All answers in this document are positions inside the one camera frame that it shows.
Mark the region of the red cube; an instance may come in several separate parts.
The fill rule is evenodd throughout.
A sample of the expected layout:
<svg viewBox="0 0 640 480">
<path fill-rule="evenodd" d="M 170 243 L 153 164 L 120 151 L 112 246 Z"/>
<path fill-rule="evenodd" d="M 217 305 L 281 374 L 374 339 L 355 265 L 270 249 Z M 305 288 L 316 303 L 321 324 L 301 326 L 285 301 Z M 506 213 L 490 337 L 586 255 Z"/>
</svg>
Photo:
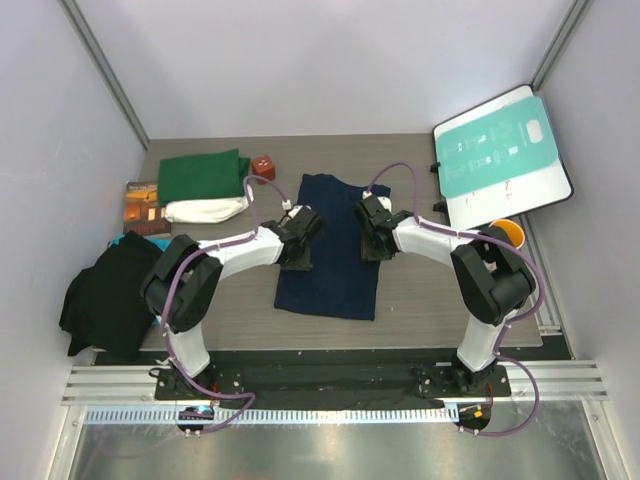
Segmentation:
<svg viewBox="0 0 640 480">
<path fill-rule="evenodd" d="M 274 180 L 276 178 L 276 166 L 269 155 L 262 155 L 251 160 L 252 174 L 263 179 Z"/>
</svg>

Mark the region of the navy blue t-shirt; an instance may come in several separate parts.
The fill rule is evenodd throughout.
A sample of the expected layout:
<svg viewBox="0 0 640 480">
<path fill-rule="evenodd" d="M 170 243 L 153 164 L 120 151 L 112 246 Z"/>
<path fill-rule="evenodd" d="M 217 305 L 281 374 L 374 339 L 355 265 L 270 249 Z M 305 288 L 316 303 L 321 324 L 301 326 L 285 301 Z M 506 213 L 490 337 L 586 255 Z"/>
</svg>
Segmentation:
<svg viewBox="0 0 640 480">
<path fill-rule="evenodd" d="M 361 230 L 354 207 L 363 187 L 330 174 L 302 176 L 297 202 L 326 222 L 311 248 L 312 269 L 282 270 L 274 307 L 289 312 L 347 320 L 375 319 L 380 264 L 361 259 Z"/>
</svg>

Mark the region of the white mug orange inside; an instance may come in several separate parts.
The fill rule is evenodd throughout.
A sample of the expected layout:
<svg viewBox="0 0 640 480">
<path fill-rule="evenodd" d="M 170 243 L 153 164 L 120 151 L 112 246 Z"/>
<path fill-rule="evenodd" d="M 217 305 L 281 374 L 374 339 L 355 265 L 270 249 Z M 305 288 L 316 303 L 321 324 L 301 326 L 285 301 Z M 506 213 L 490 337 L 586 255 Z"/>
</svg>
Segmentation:
<svg viewBox="0 0 640 480">
<path fill-rule="evenodd" d="M 526 235 L 523 228 L 513 220 L 498 219 L 493 221 L 491 226 L 502 229 L 516 249 L 521 249 L 526 242 Z"/>
</svg>

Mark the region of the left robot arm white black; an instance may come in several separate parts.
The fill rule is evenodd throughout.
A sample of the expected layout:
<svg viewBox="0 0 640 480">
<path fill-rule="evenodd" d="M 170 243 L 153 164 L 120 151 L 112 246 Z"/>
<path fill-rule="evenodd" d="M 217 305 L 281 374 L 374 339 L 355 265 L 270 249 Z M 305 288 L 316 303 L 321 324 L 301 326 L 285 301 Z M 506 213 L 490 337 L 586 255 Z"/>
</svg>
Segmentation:
<svg viewBox="0 0 640 480">
<path fill-rule="evenodd" d="M 311 248 L 325 220 L 309 206 L 295 206 L 279 220 L 247 233 L 211 241 L 175 237 L 142 282 L 140 294 L 160 318 L 169 363 L 179 388 L 190 398 L 238 399 L 213 391 L 215 373 L 205 346 L 202 323 L 218 284 L 253 268 L 312 269 Z"/>
</svg>

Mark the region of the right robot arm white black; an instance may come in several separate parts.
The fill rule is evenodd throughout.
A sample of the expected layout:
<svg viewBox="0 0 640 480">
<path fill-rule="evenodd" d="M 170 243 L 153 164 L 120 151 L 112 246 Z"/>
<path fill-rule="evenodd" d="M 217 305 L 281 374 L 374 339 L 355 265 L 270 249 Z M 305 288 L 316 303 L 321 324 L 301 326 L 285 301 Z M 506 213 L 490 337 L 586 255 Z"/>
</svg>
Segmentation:
<svg viewBox="0 0 640 480">
<path fill-rule="evenodd" d="M 520 309 L 529 297 L 542 291 L 535 266 L 499 226 L 455 231 L 410 211 L 392 213 L 374 194 L 366 194 L 354 213 L 364 261 L 415 254 L 453 270 L 469 321 L 452 359 L 451 380 L 465 395 L 483 389 L 507 326 L 523 316 Z"/>
</svg>

